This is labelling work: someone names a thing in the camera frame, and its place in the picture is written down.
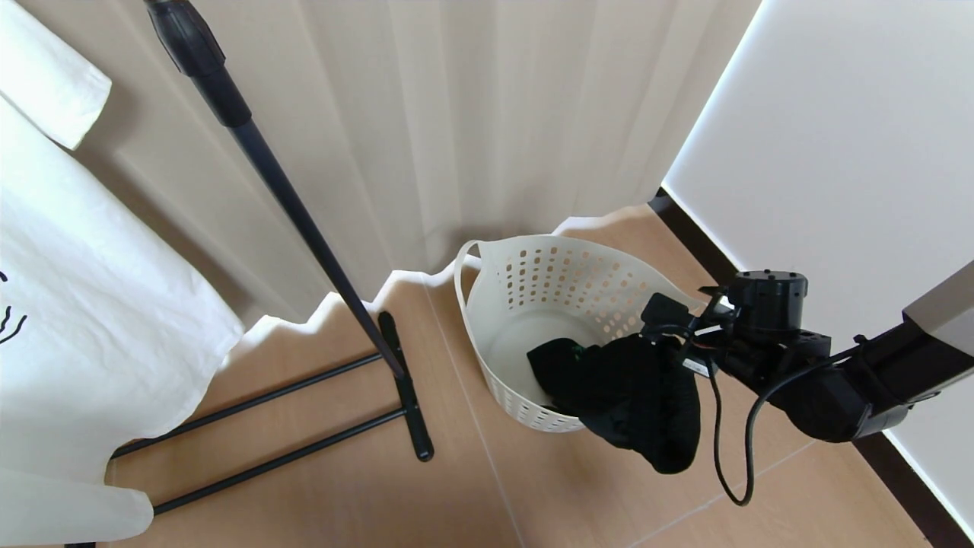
wooden floor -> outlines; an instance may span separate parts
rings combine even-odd
[[[566,235],[645,260],[688,294],[713,283],[646,207]],[[467,281],[474,272],[467,273]],[[481,377],[452,280],[401,276],[384,293],[435,443],[413,455],[400,420],[166,513],[133,547],[925,546],[850,445],[813,442],[780,411],[757,424],[759,478],[745,509],[713,468],[713,398],[700,382],[702,438],[687,472],[661,476],[587,431],[545,434],[509,418]],[[330,297],[305,325],[263,322],[212,383],[199,413],[371,352]],[[112,485],[161,502],[396,407],[376,362],[113,461]],[[742,490],[741,437],[754,396],[724,378],[725,469]]]

basket bottom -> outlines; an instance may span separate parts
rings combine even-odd
[[[535,380],[528,352],[555,338],[567,337],[582,346],[600,344],[602,339],[585,320],[561,312],[538,310],[512,319],[501,329],[484,355],[494,374],[508,388],[539,405],[551,399]]]

curtain fold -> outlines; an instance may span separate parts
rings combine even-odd
[[[260,309],[306,319],[327,280],[142,4],[21,3],[115,82],[80,151],[95,174]],[[652,198],[759,3],[194,1],[366,299],[467,239]]]

plastic basket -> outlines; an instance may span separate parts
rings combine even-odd
[[[481,266],[465,302],[461,271],[473,246],[480,249]],[[558,337],[589,346],[637,333],[654,293],[690,309],[702,305],[632,255],[561,236],[467,242],[454,262],[454,286],[494,399],[521,424],[544,432],[583,426],[577,417],[544,407],[550,398],[535,380],[528,351]]]

black drawing on shirt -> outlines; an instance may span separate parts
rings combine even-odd
[[[4,274],[3,272],[0,272],[0,282],[7,282],[7,275]],[[20,316],[20,319],[17,320],[17,325],[14,327],[14,330],[11,333],[8,333],[7,324],[10,322],[12,312],[13,312],[13,307],[8,306],[6,311],[4,312],[3,321],[0,322],[0,336],[3,336],[3,338],[0,338],[0,344],[3,344],[4,342],[7,342],[8,340],[17,336],[17,333],[20,333],[20,328],[23,327],[23,323],[27,321],[26,314]]]

